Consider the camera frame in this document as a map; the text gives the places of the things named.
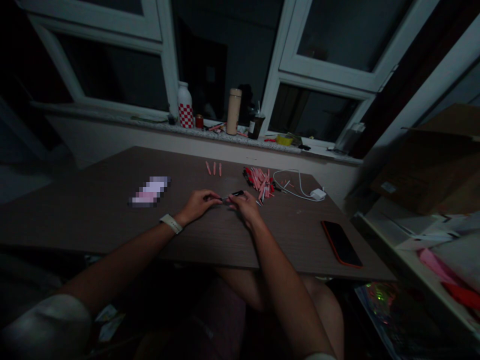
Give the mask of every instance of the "beige thermos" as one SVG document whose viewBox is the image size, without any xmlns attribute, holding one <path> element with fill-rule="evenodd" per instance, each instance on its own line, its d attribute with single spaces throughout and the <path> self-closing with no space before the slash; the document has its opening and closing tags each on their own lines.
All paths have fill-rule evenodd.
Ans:
<svg viewBox="0 0 480 360">
<path fill-rule="evenodd" d="M 241 102 L 242 90 L 231 88 L 230 99 L 228 100 L 228 118 L 226 120 L 226 133 L 228 135 L 237 135 Z"/>
</svg>

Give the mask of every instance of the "white cable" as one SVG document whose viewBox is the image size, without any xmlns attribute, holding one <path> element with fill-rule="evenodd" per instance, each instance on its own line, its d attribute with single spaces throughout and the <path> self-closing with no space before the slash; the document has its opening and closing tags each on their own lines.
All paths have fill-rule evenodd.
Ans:
<svg viewBox="0 0 480 360">
<path fill-rule="evenodd" d="M 293 193 L 291 192 L 290 190 L 287 190 L 286 188 L 284 188 L 282 185 L 280 185 L 280 183 L 277 181 L 277 179 L 275 179 L 275 174 L 278 174 L 278 173 L 282 173 L 282 172 L 285 172 L 285 171 L 293 171 L 293 172 L 297 172 L 298 173 L 298 183 L 300 185 L 300 191 L 301 193 L 305 196 L 300 196 L 300 195 L 297 195 L 296 193 Z M 272 178 L 273 178 L 273 181 L 276 182 L 276 185 L 281 188 L 283 191 L 286 191 L 287 193 L 290 193 L 292 195 L 295 195 L 297 198 L 300 198 L 300 199 L 305 199 L 305 200 L 310 200 L 310 201 L 313 201 L 313 202 L 320 202 L 320 201 L 323 201 L 325 200 L 325 198 L 322 198 L 320 200 L 315 200 L 315 199 L 311 199 L 313 196 L 311 195 L 307 195 L 306 193 L 304 193 L 304 190 L 302 189 L 302 178 L 300 176 L 300 171 L 297 170 L 297 169 L 287 169 L 287 170 L 278 170 L 278 171 L 275 171 L 272 175 Z"/>
</svg>

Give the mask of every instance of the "red and white checkered pattern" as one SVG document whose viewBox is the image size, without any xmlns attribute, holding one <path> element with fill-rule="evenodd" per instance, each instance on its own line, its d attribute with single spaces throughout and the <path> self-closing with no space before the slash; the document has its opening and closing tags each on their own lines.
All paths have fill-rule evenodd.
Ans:
<svg viewBox="0 0 480 360">
<path fill-rule="evenodd" d="M 178 118 L 180 119 L 180 125 L 184 128 L 194 127 L 194 110 L 190 104 L 178 104 Z"/>
</svg>

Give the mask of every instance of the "person's arm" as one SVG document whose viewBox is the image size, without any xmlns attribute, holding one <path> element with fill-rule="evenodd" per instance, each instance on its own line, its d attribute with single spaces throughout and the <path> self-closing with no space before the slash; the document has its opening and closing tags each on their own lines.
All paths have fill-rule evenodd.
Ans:
<svg viewBox="0 0 480 360">
<path fill-rule="evenodd" d="M 173 218 L 184 228 L 212 205 L 221 204 L 219 198 L 210 190 L 194 191 L 185 207 Z M 170 226 L 156 225 L 78 274 L 56 294 L 79 299 L 90 314 L 95 315 L 158 255 L 174 235 Z"/>
<path fill-rule="evenodd" d="M 295 357 L 315 353 L 335 356 L 317 310 L 302 280 L 260 216 L 255 198 L 230 196 L 230 206 L 243 215 L 253 234 L 260 269 L 275 313 L 290 340 Z"/>
</svg>

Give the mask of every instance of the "charging cable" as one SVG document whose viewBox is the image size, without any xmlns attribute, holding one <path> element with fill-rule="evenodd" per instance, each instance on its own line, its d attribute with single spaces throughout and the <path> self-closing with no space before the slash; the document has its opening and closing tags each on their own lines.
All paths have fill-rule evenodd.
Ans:
<svg viewBox="0 0 480 360">
<path fill-rule="evenodd" d="M 296 193 L 293 193 L 291 192 L 290 190 L 287 190 L 285 187 L 283 187 L 282 185 L 280 185 L 280 183 L 277 181 L 277 179 L 275 178 L 275 175 L 278 174 L 278 173 L 282 173 L 282 172 L 285 172 L 285 171 L 291 171 L 291 172 L 297 172 L 298 173 L 298 183 L 300 185 L 300 191 L 301 193 L 304 195 L 304 196 L 300 196 L 300 195 L 297 195 Z M 306 193 L 304 193 L 304 190 L 302 189 L 302 178 L 300 176 L 300 171 L 297 170 L 297 169 L 287 169 L 287 170 L 278 170 L 278 171 L 275 171 L 273 173 L 273 181 L 276 182 L 276 185 L 281 188 L 283 191 L 287 192 L 287 193 L 290 193 L 292 195 L 295 195 L 297 198 L 300 198 L 300 199 L 305 199 L 305 200 L 310 200 L 310 201 L 313 201 L 313 202 L 320 202 L 320 201 L 323 201 L 325 200 L 325 197 L 327 196 L 327 194 L 325 193 L 325 191 L 320 190 L 319 188 L 313 190 L 310 195 L 307 195 Z"/>
</svg>

